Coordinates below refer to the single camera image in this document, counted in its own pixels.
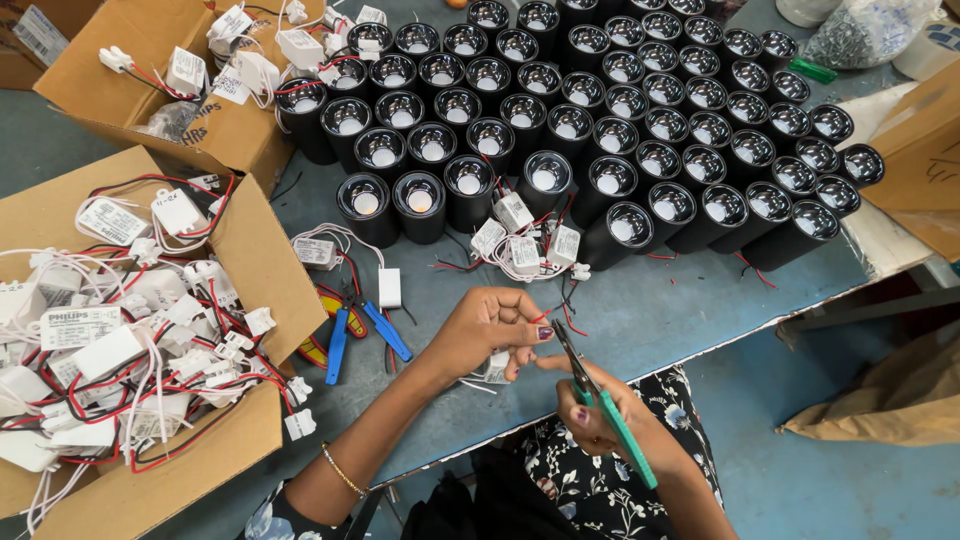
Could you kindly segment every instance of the bracelet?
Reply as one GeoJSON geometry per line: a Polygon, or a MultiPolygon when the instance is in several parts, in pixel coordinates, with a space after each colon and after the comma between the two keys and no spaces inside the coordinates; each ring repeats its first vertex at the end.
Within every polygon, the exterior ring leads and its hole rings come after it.
{"type": "Polygon", "coordinates": [[[330,457],[330,452],[328,452],[326,449],[326,447],[329,444],[330,443],[326,441],[321,441],[320,448],[323,449],[324,456],[326,456],[326,460],[330,462],[330,466],[333,467],[333,470],[336,471],[338,475],[340,475],[340,478],[343,479],[348,486],[350,486],[350,489],[357,492],[357,494],[360,496],[361,499],[370,495],[370,489],[363,489],[363,488],[357,487],[357,484],[350,481],[350,479],[347,478],[347,475],[345,475],[344,472],[340,470],[340,467],[337,467],[337,464],[333,462],[333,457],[330,457]]]}

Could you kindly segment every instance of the open cardboard box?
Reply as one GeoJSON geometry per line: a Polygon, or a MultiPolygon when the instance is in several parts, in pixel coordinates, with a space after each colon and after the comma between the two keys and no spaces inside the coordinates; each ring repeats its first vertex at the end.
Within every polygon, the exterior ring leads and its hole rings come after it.
{"type": "MultiPolygon", "coordinates": [[[[0,231],[8,232],[0,236],[0,251],[49,246],[80,251],[90,246],[95,241],[79,233],[73,223],[87,194],[95,187],[156,172],[146,149],[137,146],[0,200],[0,231]]],[[[167,183],[145,181],[110,194],[148,206],[162,187],[170,188],[167,183]]],[[[313,283],[257,182],[246,179],[236,188],[209,245],[243,306],[270,308],[276,327],[267,332],[263,346],[275,362],[293,353],[326,319],[313,283]]],[[[0,279],[26,280],[28,260],[29,255],[0,258],[0,279]]],[[[206,415],[195,428],[217,414],[206,415]]],[[[54,507],[34,538],[126,540],[139,536],[279,448],[280,424],[276,389],[258,384],[223,422],[170,462],[139,475],[127,467],[101,469],[98,478],[54,507]]],[[[170,448],[193,432],[182,430],[170,440],[170,448]]],[[[162,449],[156,447],[148,451],[150,456],[160,453],[162,449]]],[[[59,474],[61,481],[64,476],[69,477],[59,474]]],[[[0,460],[0,517],[30,506],[39,477],[0,460]]]]}
{"type": "MultiPolygon", "coordinates": [[[[311,20],[323,14],[324,0],[301,1],[311,20]]],[[[121,148],[142,144],[158,156],[202,171],[253,173],[269,194],[294,152],[293,143],[284,140],[276,125],[273,107],[261,110],[252,98],[239,105],[211,93],[187,129],[183,144],[142,134],[131,126],[146,125],[151,114],[174,100],[133,77],[113,72],[98,58],[101,48],[116,45],[147,73],[153,76],[156,68],[164,75],[178,46],[206,61],[212,83],[217,70],[206,32],[236,3],[217,3],[216,11],[211,11],[200,0],[107,0],[34,90],[70,119],[121,148]]],[[[257,2],[274,12],[279,11],[280,3],[257,2]]],[[[248,35],[260,42],[267,60],[282,72],[288,61],[274,41],[276,17],[253,8],[248,11],[259,17],[248,35]]],[[[285,17],[282,27],[292,28],[285,17]]],[[[260,49],[250,43],[240,50],[260,49]]]]}
{"type": "Polygon", "coordinates": [[[870,144],[887,173],[862,195],[945,259],[960,259],[960,61],[903,96],[870,144]]]}

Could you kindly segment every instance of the cardboard flap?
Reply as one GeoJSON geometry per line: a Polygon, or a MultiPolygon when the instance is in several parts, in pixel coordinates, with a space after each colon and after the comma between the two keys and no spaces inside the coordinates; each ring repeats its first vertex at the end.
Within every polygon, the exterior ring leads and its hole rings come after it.
{"type": "MultiPolygon", "coordinates": [[[[280,448],[279,408],[276,387],[258,384],[222,422],[176,458],[138,475],[127,467],[114,469],[61,501],[36,530],[35,540],[140,536],[280,448]]],[[[195,428],[206,426],[223,410],[207,414],[195,428]]],[[[177,447],[193,432],[181,431],[168,447],[177,447]]],[[[145,457],[162,452],[153,448],[145,457]]]]}
{"type": "Polygon", "coordinates": [[[280,363],[326,320],[326,310],[252,175],[229,204],[210,244],[244,308],[270,308],[276,328],[267,333],[263,346],[274,363],[280,363]]]}

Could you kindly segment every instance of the printed label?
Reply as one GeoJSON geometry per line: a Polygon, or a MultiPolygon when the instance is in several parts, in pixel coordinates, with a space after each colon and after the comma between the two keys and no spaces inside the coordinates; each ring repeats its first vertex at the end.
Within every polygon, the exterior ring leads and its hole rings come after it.
{"type": "Polygon", "coordinates": [[[80,222],[107,240],[129,246],[150,224],[107,199],[97,199],[80,215],[80,222]]]}

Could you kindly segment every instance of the black wire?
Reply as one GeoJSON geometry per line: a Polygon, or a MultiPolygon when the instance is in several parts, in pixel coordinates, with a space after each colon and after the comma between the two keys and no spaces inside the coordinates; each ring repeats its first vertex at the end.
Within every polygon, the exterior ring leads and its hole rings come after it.
{"type": "Polygon", "coordinates": [[[287,187],[287,188],[284,189],[283,191],[280,191],[277,195],[274,195],[273,197],[271,197],[271,198],[270,198],[270,201],[268,201],[268,202],[269,202],[269,203],[272,203],[273,201],[275,201],[275,200],[279,199],[280,197],[286,195],[288,191],[290,191],[291,189],[293,189],[294,187],[297,186],[297,183],[300,181],[300,177],[301,177],[301,176],[303,176],[303,171],[300,171],[299,173],[297,173],[297,178],[294,180],[294,182],[293,182],[292,184],[290,184],[290,187],[287,187]]]}

